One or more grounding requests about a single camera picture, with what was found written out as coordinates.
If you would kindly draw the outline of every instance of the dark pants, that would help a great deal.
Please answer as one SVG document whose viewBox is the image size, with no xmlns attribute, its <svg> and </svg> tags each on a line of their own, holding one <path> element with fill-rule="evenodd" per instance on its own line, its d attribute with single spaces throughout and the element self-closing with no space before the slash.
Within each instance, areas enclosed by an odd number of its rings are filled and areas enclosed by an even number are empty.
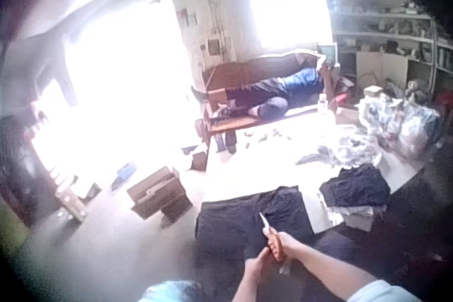
<svg viewBox="0 0 453 302">
<path fill-rule="evenodd" d="M 289 108 L 289 96 L 277 78 L 265 79 L 240 88 L 226 90 L 229 100 L 235 100 L 238 108 L 258 107 L 258 116 L 271 120 L 283 116 Z"/>
</svg>

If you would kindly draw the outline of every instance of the folded clothing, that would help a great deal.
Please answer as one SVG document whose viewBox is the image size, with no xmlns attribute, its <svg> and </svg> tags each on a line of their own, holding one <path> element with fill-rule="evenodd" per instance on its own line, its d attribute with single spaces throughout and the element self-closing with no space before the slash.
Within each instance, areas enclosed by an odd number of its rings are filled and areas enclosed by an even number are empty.
<svg viewBox="0 0 453 302">
<path fill-rule="evenodd" d="M 390 187 L 372 164 L 341 169 L 338 177 L 319 188 L 327 207 L 382 207 L 390 200 Z"/>
<path fill-rule="evenodd" d="M 203 203 L 195 227 L 200 256 L 256 257 L 266 245 L 260 212 L 272 227 L 298 240 L 314 234 L 299 188 L 279 187 L 263 194 Z"/>
</svg>

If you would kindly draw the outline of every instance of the light blue sleeve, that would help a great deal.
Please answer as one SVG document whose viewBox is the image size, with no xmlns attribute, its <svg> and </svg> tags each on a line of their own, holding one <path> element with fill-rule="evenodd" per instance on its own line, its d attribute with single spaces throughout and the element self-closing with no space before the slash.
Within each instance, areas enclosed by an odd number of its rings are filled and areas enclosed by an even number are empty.
<svg viewBox="0 0 453 302">
<path fill-rule="evenodd" d="M 419 302 L 414 295 L 400 286 L 391 286 L 383 280 L 374 281 L 356 291 L 348 302 Z"/>
</svg>

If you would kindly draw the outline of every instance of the floor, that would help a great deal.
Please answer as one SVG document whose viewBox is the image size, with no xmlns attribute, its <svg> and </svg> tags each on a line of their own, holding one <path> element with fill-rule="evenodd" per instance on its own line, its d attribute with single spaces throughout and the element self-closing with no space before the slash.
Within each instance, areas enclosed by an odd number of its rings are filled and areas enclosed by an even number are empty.
<svg viewBox="0 0 453 302">
<path fill-rule="evenodd" d="M 365 269 L 434 301 L 433 287 L 439 290 L 442 275 L 452 268 L 451 161 L 451 153 L 435 158 L 398 191 L 371 233 L 339 226 L 319 237 L 335 234 L 353 240 L 360 244 Z M 148 286 L 169 279 L 200 281 L 209 294 L 222 295 L 217 300 L 228 301 L 240 277 L 231 278 L 234 265 L 221 260 L 214 264 L 214 274 L 195 264 L 203 174 L 183 175 L 195 206 L 172 226 L 162 228 L 160 213 L 141 220 L 130 211 L 124 190 L 114 195 L 104 190 L 89 204 L 81 225 L 53 214 L 37 226 L 16 258 L 16 275 L 41 301 L 138 301 Z M 281 300 L 284 291 L 286 301 L 300 301 L 304 290 L 291 279 L 278 278 L 270 286 L 278 286 L 280 294 L 267 288 L 263 300 Z"/>
</svg>

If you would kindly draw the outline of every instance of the hand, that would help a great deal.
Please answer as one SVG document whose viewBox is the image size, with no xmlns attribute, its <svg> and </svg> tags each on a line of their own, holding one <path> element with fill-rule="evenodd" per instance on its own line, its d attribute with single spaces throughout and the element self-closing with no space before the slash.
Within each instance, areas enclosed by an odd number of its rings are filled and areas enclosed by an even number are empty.
<svg viewBox="0 0 453 302">
<path fill-rule="evenodd" d="M 267 267 L 273 262 L 273 256 L 268 247 L 261 250 L 257 258 L 246 260 L 244 270 L 244 279 L 250 280 L 253 284 L 258 285 L 263 280 L 263 274 Z"/>
<path fill-rule="evenodd" d="M 288 233 L 284 233 L 284 232 L 278 233 L 272 227 L 270 227 L 270 232 L 278 235 L 278 237 L 280 238 L 280 242 L 282 243 L 283 253 L 289 259 L 296 258 L 299 250 L 304 247 L 304 245 L 302 243 L 300 243 L 298 240 L 293 238 Z M 267 238 L 270 237 L 270 232 L 267 228 L 263 229 L 264 236 L 266 236 Z M 268 241 L 268 245 L 269 245 L 269 248 L 272 250 L 273 254 L 276 255 L 277 250 L 275 249 L 275 246 L 272 244 L 272 242 L 270 242 L 270 240 Z"/>
</svg>

